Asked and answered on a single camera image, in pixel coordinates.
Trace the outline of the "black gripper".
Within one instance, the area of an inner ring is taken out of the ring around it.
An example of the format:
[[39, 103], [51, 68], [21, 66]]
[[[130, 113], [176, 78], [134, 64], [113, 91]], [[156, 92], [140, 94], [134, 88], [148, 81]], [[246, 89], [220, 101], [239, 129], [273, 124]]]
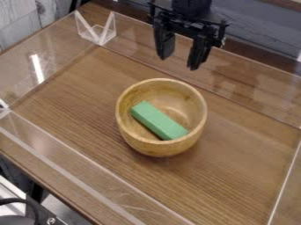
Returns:
[[187, 67], [196, 70], [212, 47], [223, 47], [229, 22], [211, 10], [212, 0], [150, 0], [148, 21], [154, 29], [156, 54], [166, 60], [175, 49], [175, 33], [190, 37]]

